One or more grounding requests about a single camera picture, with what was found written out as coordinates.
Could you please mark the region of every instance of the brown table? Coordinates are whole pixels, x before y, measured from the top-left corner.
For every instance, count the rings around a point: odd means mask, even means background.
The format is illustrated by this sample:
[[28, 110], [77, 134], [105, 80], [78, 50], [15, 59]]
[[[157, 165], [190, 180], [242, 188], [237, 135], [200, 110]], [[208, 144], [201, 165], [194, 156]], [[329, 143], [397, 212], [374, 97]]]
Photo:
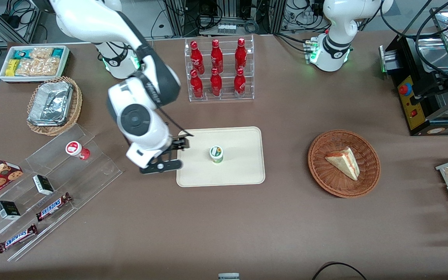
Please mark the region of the brown table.
[[[252, 102], [190, 103], [183, 80], [165, 108], [183, 127], [262, 131], [263, 184], [203, 188], [180, 188], [175, 172], [139, 174], [105, 108], [117, 80], [94, 46], [70, 45], [68, 75], [84, 94], [79, 123], [124, 174], [21, 260], [0, 258], [0, 279], [209, 280], [232, 271], [244, 280], [310, 279], [329, 261], [368, 279], [448, 278], [448, 193], [434, 170], [448, 162], [448, 136], [408, 135], [379, 70], [377, 48], [393, 37], [361, 32], [343, 68], [325, 73], [277, 38], [255, 36]], [[155, 42], [180, 77], [183, 48], [184, 40]], [[25, 122], [35, 87], [0, 84], [0, 159], [19, 163], [51, 140]], [[311, 177], [306, 151], [331, 129], [355, 131], [378, 152], [381, 179], [367, 196], [333, 197]]]

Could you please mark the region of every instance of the white storage box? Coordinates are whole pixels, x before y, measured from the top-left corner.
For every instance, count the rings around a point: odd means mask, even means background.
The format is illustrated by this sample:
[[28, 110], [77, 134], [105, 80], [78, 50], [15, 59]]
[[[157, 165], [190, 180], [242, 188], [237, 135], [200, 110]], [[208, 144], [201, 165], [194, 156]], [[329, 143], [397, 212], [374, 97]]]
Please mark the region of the white storage box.
[[[60, 64], [58, 64], [58, 70], [54, 76], [6, 76], [5, 71], [8, 67], [8, 62], [13, 58], [15, 51], [28, 50], [36, 47], [43, 48], [55, 48], [63, 49], [62, 56], [60, 57]], [[69, 56], [69, 49], [64, 45], [25, 45], [25, 46], [14, 46], [9, 48], [8, 54], [5, 58], [5, 62], [1, 67], [0, 79], [7, 83], [32, 83], [32, 82], [42, 82], [51, 80], [53, 78], [61, 77], [67, 64], [67, 59]]]

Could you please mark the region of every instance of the round wicker basket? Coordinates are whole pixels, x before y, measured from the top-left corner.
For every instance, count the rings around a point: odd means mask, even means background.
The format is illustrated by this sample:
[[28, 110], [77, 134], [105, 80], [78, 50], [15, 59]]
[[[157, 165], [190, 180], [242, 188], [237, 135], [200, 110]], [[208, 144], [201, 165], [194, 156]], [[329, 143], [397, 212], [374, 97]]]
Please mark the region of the round wicker basket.
[[[329, 152], [350, 147], [360, 174], [353, 181], [325, 159]], [[378, 183], [381, 166], [375, 149], [364, 138], [346, 130], [322, 133], [309, 148], [308, 164], [316, 182], [329, 193], [344, 198], [367, 195]]]
[[[67, 129], [71, 128], [79, 118], [79, 115], [81, 113], [81, 106], [82, 106], [82, 93], [81, 89], [77, 86], [77, 84], [70, 79], [69, 77], [59, 77], [54, 78], [49, 81], [44, 82], [46, 83], [57, 83], [57, 82], [68, 82], [71, 85], [73, 85], [73, 93], [72, 93], [72, 101], [70, 104], [70, 109], [68, 113], [68, 121], [64, 124], [64, 126], [34, 126], [27, 122], [30, 129], [36, 133], [45, 134], [49, 136], [55, 136], [58, 135]], [[34, 94], [32, 94], [32, 97], [30, 98], [29, 105], [27, 106], [27, 114], [30, 113], [30, 109], [32, 108], [32, 105], [34, 104], [34, 99], [36, 97], [37, 88], [34, 90]]]

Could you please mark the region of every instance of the red button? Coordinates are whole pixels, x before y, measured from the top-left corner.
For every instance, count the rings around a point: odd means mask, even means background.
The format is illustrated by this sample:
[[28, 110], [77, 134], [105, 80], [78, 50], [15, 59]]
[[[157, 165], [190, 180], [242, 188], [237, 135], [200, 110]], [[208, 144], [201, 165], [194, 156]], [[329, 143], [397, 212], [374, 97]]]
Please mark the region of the red button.
[[399, 87], [399, 93], [400, 93], [400, 94], [404, 95], [404, 94], [407, 93], [407, 91], [409, 91], [409, 87], [408, 87], [408, 86], [406, 86], [406, 85], [401, 85], [401, 86]]

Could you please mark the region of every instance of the coca-cola bottle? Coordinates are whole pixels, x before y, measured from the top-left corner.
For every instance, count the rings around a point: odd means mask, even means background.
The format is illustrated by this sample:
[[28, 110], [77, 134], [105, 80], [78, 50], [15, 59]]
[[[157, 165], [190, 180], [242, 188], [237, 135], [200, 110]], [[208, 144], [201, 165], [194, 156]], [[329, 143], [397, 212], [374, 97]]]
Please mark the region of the coca-cola bottle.
[[234, 78], [234, 96], [242, 98], [245, 95], [245, 77], [243, 76], [243, 68], [238, 68], [236, 77]]
[[219, 71], [216, 67], [212, 68], [212, 76], [210, 78], [210, 83], [212, 85], [212, 94], [215, 97], [219, 97], [222, 94], [222, 78], [219, 75]]
[[205, 66], [203, 66], [203, 55], [201, 55], [201, 51], [198, 49], [198, 43], [192, 41], [190, 46], [191, 64], [193, 65], [193, 69], [195, 69], [199, 75], [203, 75], [203, 73], [205, 73]]
[[245, 69], [245, 66], [247, 65], [247, 49], [245, 49], [245, 39], [238, 39], [238, 48], [236, 48], [234, 58], [236, 60], [236, 71], [238, 71], [240, 67]]
[[219, 47], [219, 40], [212, 40], [212, 53], [210, 53], [212, 59], [212, 67], [217, 68], [219, 73], [224, 71], [224, 59], [222, 58], [222, 50]]
[[194, 98], [202, 99], [203, 98], [203, 83], [201, 83], [200, 77], [198, 77], [198, 73], [195, 69], [191, 69], [191, 89], [193, 91]]

